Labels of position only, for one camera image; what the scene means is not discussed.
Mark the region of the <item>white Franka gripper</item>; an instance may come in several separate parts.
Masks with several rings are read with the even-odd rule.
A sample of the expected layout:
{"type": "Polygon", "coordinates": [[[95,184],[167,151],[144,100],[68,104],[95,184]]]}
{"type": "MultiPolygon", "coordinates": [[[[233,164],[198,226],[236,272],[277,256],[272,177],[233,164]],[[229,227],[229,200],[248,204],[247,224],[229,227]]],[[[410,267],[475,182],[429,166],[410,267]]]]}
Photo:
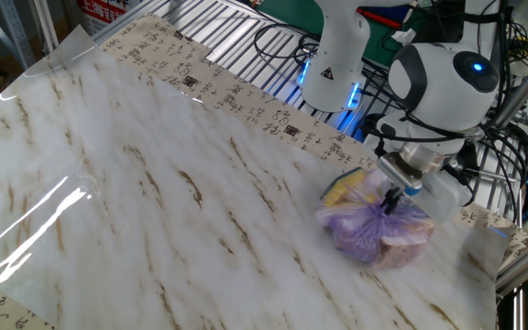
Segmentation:
{"type": "Polygon", "coordinates": [[[420,126],[409,119],[381,119],[377,129],[385,151],[378,167],[396,186],[388,189],[380,204],[384,214],[396,209],[404,193],[431,219],[453,220],[471,199],[471,192],[444,166],[463,147],[474,123],[445,119],[420,126]]]}

